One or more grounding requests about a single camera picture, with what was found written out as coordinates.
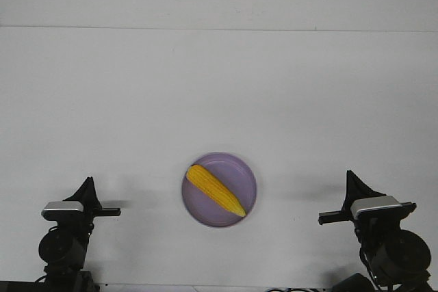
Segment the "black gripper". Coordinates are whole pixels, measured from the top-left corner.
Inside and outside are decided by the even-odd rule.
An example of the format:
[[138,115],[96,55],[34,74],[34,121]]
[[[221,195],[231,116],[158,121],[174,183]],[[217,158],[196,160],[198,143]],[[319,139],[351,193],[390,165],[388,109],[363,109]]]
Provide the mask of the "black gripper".
[[66,202],[89,202],[90,206],[84,206],[84,213],[81,218],[67,222],[57,222],[60,226],[69,227],[70,229],[88,228],[96,217],[117,217],[120,216],[120,208],[102,208],[97,197],[94,179],[87,177],[79,189],[72,195],[64,199]]
[[395,209],[386,209],[364,213],[358,220],[352,217],[351,204],[364,198],[375,198],[386,194],[374,191],[366,185],[352,170],[346,172],[346,194],[341,210],[322,212],[318,215],[318,224],[336,222],[352,222],[355,234],[358,237],[384,235],[390,231],[400,230],[400,223],[417,208],[414,202],[401,202],[402,206]]

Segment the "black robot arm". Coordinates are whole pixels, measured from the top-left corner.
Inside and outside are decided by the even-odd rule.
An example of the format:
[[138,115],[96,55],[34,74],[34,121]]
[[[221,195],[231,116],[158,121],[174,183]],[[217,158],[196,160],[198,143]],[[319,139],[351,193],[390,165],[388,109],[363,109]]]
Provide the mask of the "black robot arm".
[[347,171],[341,209],[320,213],[318,223],[353,223],[359,258],[368,274],[355,273],[332,291],[432,291],[430,248],[419,235],[400,226],[416,208],[414,202],[399,202],[373,190],[352,170]]
[[104,208],[96,194],[94,179],[85,179],[70,197],[48,202],[41,216],[55,222],[38,246],[46,263],[44,275],[33,282],[1,281],[2,291],[100,291],[90,271],[83,267],[97,217],[118,217],[119,207]]

